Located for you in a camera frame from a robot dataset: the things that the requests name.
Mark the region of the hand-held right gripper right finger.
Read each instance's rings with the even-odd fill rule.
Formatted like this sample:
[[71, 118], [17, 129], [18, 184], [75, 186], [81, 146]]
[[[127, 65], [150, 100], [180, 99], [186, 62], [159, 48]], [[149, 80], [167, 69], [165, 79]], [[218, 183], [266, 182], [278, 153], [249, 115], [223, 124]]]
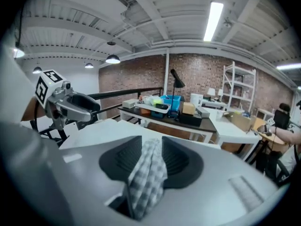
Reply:
[[166, 190], [147, 222], [260, 222], [288, 190], [229, 152], [167, 139], [198, 153], [204, 167], [188, 187]]

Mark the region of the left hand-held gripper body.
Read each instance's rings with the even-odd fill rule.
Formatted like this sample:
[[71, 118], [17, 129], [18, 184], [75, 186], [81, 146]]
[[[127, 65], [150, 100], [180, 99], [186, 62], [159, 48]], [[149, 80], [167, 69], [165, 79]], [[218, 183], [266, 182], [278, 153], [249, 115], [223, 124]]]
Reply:
[[53, 127], [57, 130], [62, 130], [67, 122], [67, 117], [62, 114], [59, 103], [71, 93], [71, 83], [55, 70], [40, 73], [35, 97], [43, 107], [45, 115], [53, 120]]

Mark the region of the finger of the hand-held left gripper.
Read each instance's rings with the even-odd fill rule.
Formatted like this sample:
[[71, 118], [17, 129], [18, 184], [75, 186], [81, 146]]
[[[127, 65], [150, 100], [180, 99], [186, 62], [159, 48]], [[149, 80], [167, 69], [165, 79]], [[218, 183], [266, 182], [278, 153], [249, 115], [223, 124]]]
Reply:
[[69, 102], [56, 103], [58, 112], [65, 118], [73, 121], [90, 121], [91, 113]]
[[91, 97], [84, 94], [72, 94], [67, 101], [78, 108], [89, 112], [100, 111], [100, 105]]

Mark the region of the grey checked pillowcase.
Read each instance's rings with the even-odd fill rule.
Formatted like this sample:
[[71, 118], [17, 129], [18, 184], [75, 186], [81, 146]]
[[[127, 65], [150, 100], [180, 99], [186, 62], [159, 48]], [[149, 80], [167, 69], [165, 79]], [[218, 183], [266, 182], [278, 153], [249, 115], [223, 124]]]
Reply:
[[141, 220], [159, 203], [164, 194], [167, 168], [162, 156], [162, 140], [152, 138], [142, 145], [142, 154], [128, 177], [134, 219]]

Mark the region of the person's left forearm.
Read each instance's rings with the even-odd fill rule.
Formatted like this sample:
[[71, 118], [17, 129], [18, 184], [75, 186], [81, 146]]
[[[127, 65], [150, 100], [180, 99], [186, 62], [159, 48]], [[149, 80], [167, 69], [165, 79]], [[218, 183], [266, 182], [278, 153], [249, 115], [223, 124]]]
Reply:
[[37, 101], [36, 97], [33, 97], [27, 105], [21, 121], [32, 121], [35, 118], [40, 118], [45, 115], [43, 107]]

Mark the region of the small white box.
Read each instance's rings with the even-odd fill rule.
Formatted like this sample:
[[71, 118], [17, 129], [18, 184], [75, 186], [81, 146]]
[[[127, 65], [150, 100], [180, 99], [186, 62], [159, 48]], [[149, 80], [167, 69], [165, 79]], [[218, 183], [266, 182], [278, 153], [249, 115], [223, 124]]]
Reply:
[[139, 99], [129, 99], [122, 102], [122, 107], [131, 109], [135, 107], [135, 104], [139, 102]]

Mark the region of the dark table with white legs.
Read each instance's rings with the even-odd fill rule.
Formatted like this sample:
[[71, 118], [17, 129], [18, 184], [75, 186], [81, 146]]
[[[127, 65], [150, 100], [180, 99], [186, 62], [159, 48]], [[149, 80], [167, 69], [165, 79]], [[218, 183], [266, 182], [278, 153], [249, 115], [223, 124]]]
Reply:
[[197, 137], [194, 138], [194, 135], [202, 135], [204, 140], [204, 143], [209, 143], [212, 135], [217, 132], [215, 126], [211, 122], [210, 119], [202, 119], [202, 122], [200, 126], [191, 126], [187, 124], [180, 123], [176, 121], [173, 118], [165, 117], [163, 119], [154, 118], [151, 116], [148, 116], [146, 114], [141, 114], [139, 109], [131, 108], [127, 109], [124, 107], [118, 107], [120, 119], [121, 120], [127, 120], [127, 116], [129, 116], [130, 120], [132, 118], [138, 119], [138, 121], [143, 120], [144, 122], [142, 125], [144, 127], [147, 127], [148, 123], [154, 123], [157, 125], [165, 126], [168, 128], [173, 128], [181, 131], [186, 131], [190, 133], [190, 140], [197, 140]]

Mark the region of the black flat box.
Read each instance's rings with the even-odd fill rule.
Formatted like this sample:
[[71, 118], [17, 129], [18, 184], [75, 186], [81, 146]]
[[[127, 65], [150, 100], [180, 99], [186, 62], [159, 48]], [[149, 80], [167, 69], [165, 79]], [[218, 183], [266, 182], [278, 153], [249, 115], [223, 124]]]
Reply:
[[199, 127], [202, 122], [202, 117], [198, 114], [189, 115], [189, 114], [180, 114], [178, 121], [182, 124]]

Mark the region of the open cardboard box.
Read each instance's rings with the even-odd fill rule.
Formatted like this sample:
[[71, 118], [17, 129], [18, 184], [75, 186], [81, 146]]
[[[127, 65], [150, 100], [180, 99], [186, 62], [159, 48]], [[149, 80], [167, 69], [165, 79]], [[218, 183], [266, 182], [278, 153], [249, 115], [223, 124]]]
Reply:
[[224, 116], [244, 132], [251, 131], [256, 121], [256, 117], [249, 113], [229, 112]]

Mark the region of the grey flat box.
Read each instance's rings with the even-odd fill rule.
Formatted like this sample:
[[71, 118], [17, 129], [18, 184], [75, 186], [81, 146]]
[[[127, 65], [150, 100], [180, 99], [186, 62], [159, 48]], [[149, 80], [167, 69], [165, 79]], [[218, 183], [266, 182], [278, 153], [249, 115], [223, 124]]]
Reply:
[[205, 108], [201, 106], [196, 107], [196, 111], [201, 116], [201, 118], [207, 119], [210, 117], [209, 111], [207, 111]]

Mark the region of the round wooden table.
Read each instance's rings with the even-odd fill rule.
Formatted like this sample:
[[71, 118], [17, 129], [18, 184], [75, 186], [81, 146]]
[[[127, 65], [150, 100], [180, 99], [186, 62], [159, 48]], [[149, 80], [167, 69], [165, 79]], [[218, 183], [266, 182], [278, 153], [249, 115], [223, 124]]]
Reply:
[[267, 136], [266, 134], [263, 134], [261, 132], [258, 132], [258, 128], [262, 125], [267, 124], [266, 121], [264, 121], [263, 119], [260, 118], [255, 118], [255, 123], [253, 126], [253, 130], [259, 135], [261, 136], [261, 141], [263, 144], [266, 144], [266, 147], [271, 148], [272, 146], [289, 146], [288, 143], [285, 143], [284, 141], [282, 141], [278, 136], [276, 136], [275, 134], [272, 134], [271, 136]]

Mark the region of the white round appliance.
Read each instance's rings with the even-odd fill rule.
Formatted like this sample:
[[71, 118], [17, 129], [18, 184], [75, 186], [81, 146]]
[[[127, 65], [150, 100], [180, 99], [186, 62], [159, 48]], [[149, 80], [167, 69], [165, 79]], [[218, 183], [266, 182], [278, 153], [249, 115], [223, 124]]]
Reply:
[[191, 93], [190, 95], [190, 103], [192, 103], [195, 107], [201, 106], [203, 102], [203, 95]]

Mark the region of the blue plastic bin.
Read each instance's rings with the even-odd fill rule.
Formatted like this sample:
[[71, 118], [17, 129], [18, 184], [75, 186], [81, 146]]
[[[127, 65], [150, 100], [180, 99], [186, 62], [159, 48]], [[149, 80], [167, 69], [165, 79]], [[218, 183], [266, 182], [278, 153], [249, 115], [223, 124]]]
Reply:
[[164, 104], [171, 105], [172, 111], [178, 111], [180, 107], [180, 102], [182, 101], [182, 96], [179, 95], [162, 95], [160, 97]]

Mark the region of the black floor lamp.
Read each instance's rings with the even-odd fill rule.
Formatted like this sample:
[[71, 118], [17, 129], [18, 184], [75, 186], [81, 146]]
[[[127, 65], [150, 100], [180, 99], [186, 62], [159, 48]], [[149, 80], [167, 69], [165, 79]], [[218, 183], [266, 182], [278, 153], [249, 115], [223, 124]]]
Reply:
[[173, 111], [173, 103], [174, 103], [174, 92], [175, 92], [175, 88], [184, 88], [185, 84], [184, 82], [179, 78], [177, 72], [175, 71], [175, 69], [171, 69], [170, 73], [173, 75], [174, 77], [174, 85], [173, 85], [173, 94], [172, 94], [172, 102], [171, 102], [171, 107], [170, 107], [170, 118], [176, 118], [178, 115], [177, 111]]

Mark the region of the fluorescent ceiling light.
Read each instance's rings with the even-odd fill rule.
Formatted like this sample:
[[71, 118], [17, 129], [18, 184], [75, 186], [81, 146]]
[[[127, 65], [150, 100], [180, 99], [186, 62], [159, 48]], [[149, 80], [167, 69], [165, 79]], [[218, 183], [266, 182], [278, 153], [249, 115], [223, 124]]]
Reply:
[[221, 17], [223, 7], [223, 3], [211, 2], [207, 27], [203, 41], [209, 42], [212, 40]]
[[276, 68], [281, 71], [301, 69], [301, 63], [289, 64], [289, 65], [278, 65]]

